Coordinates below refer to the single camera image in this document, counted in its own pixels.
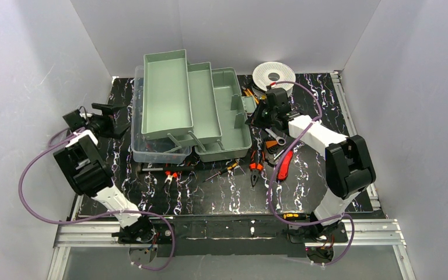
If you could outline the orange black long-nose pliers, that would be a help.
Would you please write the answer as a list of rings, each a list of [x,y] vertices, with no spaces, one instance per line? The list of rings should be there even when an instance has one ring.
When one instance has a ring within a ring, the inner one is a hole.
[[[263,153],[260,150],[256,149],[253,150],[253,152],[251,153],[249,169],[251,171],[250,173],[251,186],[255,187],[255,185],[258,182],[258,178],[260,177],[261,172],[264,169]]]

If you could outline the red utility knife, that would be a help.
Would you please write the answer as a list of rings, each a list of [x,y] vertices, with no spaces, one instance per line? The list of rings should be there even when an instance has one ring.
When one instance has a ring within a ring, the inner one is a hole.
[[[290,162],[291,162],[292,158],[293,158],[293,151],[290,150],[285,155],[285,158],[284,158],[284,160],[282,161],[282,163],[281,163],[281,165],[279,167],[279,171],[278,171],[278,173],[276,175],[276,177],[277,177],[276,179],[278,181],[285,181],[288,178],[288,175],[289,175],[289,165],[290,165]]]

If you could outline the green plastic tool box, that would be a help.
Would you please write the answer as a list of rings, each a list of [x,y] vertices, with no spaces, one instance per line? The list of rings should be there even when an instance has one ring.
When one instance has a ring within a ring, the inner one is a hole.
[[[186,50],[146,54],[135,70],[131,151],[138,163],[180,164],[243,158],[252,146],[246,124],[255,110],[233,68],[192,64]]]

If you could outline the steel claw hammer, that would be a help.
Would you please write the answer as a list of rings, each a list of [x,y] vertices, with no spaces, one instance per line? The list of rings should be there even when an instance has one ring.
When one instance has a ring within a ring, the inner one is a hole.
[[[194,166],[165,166],[165,167],[151,167],[142,168],[139,172],[191,172],[194,171]]]

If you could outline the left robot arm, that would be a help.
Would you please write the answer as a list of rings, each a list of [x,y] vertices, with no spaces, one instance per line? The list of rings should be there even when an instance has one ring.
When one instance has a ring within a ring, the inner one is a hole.
[[[116,112],[122,105],[93,103],[100,114],[88,114],[79,109],[63,115],[72,139],[53,156],[69,185],[78,195],[85,195],[101,203],[120,223],[114,236],[122,242],[147,243],[155,236],[148,216],[138,212],[138,207],[114,184],[114,173],[101,157],[99,138],[121,139],[128,125],[117,127]]]

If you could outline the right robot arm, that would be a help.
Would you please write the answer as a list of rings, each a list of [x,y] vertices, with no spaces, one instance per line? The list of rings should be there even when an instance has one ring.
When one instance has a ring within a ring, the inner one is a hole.
[[[347,206],[376,179],[366,141],[360,135],[346,136],[294,110],[281,87],[270,88],[247,124],[274,128],[290,140],[298,138],[325,160],[327,192],[310,214],[305,232],[311,237],[327,235],[337,228]]]

